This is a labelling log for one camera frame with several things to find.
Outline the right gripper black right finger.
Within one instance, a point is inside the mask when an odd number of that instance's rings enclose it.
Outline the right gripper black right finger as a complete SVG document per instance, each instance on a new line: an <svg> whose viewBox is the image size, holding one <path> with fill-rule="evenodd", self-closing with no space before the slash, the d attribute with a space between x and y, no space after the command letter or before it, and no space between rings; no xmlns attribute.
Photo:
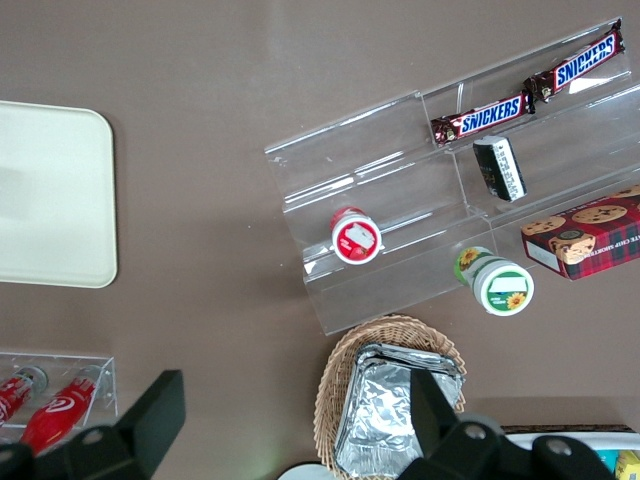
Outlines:
<svg viewBox="0 0 640 480"><path fill-rule="evenodd" d="M583 442L543 435L527 450L488 419L461 418L433 375L411 373L411 420L423 455L401 479L612 479L600 457Z"/></svg>

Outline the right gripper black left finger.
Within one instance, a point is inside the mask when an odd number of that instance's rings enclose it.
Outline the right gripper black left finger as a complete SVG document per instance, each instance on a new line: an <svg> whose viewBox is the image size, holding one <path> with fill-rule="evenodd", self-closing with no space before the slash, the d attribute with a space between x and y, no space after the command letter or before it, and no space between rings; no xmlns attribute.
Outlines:
<svg viewBox="0 0 640 480"><path fill-rule="evenodd" d="M150 479L186 419L183 373L165 370L113 425L87 428L35 456L21 443L1 447L3 479Z"/></svg>

